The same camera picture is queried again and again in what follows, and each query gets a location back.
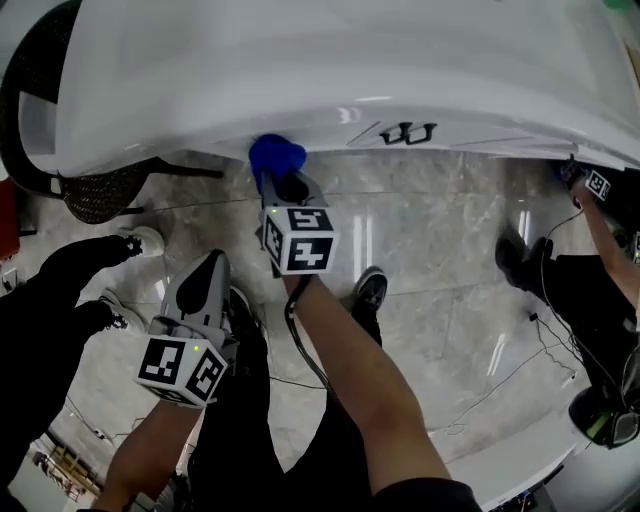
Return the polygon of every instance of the hand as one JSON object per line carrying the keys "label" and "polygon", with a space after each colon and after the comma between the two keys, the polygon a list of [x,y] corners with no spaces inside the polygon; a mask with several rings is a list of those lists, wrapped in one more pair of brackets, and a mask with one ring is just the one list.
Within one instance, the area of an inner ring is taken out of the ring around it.
{"label": "hand", "polygon": [[591,191],[586,186],[587,179],[580,178],[575,182],[573,188],[569,192],[574,202],[578,202],[581,206],[588,201],[593,201],[593,197],[591,195]]}

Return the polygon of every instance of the black sleeve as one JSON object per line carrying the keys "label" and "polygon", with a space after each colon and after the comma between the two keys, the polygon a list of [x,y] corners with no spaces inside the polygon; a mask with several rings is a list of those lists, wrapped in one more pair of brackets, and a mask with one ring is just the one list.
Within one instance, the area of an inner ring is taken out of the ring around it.
{"label": "black sleeve", "polygon": [[390,485],[373,498],[375,508],[416,508],[429,512],[480,512],[471,487],[441,478],[415,478]]}

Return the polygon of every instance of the fiducial marker cube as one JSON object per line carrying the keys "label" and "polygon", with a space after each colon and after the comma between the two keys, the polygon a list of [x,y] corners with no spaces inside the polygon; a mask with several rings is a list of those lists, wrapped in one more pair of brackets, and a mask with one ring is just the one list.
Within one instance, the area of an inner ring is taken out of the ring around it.
{"label": "fiducial marker cube", "polygon": [[262,243],[283,275],[326,274],[340,241],[329,208],[269,207]]}

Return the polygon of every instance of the person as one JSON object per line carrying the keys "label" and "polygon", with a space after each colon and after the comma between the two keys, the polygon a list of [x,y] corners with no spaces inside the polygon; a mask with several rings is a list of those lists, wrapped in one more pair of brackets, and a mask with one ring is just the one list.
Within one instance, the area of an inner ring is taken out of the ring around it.
{"label": "person", "polygon": [[604,378],[620,388],[629,354],[638,346],[640,269],[622,254],[584,180],[571,193],[583,208],[598,255],[552,259],[553,241],[540,238],[524,259],[520,241],[505,233],[496,244],[496,264],[512,286],[533,293],[569,325],[591,382],[602,382],[604,369]]}
{"label": "person", "polygon": [[[299,277],[283,282],[291,295]],[[358,282],[350,313],[317,276],[298,299],[296,314],[336,398],[327,394],[315,437],[284,473],[268,425],[267,344],[248,302],[232,288],[230,324],[240,342],[236,375],[223,376],[188,463],[193,510],[266,500],[480,510],[471,489],[451,480],[415,395],[382,350],[376,315],[386,291],[387,278],[374,267]],[[158,403],[117,450],[93,508],[120,512],[139,493],[156,500],[198,416],[197,410]]]}
{"label": "person", "polygon": [[3,399],[12,411],[12,421],[5,424],[11,443],[3,453],[0,489],[13,480],[29,444],[62,409],[87,340],[105,329],[132,335],[145,330],[140,316],[110,290],[76,307],[83,288],[104,268],[163,252],[156,230],[121,229],[59,249],[26,284],[0,298]]}
{"label": "person", "polygon": [[609,230],[604,216],[600,213],[591,192],[580,180],[572,191],[574,197],[582,206],[587,219],[591,238],[596,246],[604,269],[616,284],[620,292],[636,309],[636,316],[640,315],[640,267],[625,257],[616,239]]}

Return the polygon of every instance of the black pants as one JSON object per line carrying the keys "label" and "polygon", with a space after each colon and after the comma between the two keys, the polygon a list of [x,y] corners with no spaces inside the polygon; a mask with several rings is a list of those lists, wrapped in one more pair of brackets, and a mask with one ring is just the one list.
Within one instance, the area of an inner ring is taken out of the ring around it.
{"label": "black pants", "polygon": [[[360,309],[352,315],[381,345],[375,314]],[[254,333],[255,340],[239,340],[238,367],[249,368],[249,375],[221,383],[225,389],[205,413],[189,465],[195,510],[208,510],[216,503],[241,506],[274,498],[285,507],[287,500],[303,507],[368,500],[371,491],[362,436],[329,395],[315,437],[284,474],[267,422],[270,384],[266,342],[259,330]],[[252,347],[249,354],[249,350],[242,351],[243,345]]]}
{"label": "black pants", "polygon": [[[542,289],[540,260],[529,261],[513,272],[516,285],[535,294],[569,324],[576,337],[589,378],[594,385],[603,373],[594,358],[614,379],[622,379],[624,364],[635,348],[636,335],[624,328],[635,319],[635,308],[607,274],[600,256],[545,258]],[[567,338],[564,332],[557,333]]]}
{"label": "black pants", "polygon": [[75,242],[52,254],[24,286],[0,298],[2,389],[20,390],[5,396],[12,460],[2,464],[0,489],[15,476],[29,443],[62,409],[86,341],[111,325],[107,304],[90,301],[76,307],[82,289],[103,268],[136,254],[139,247],[120,236]]}

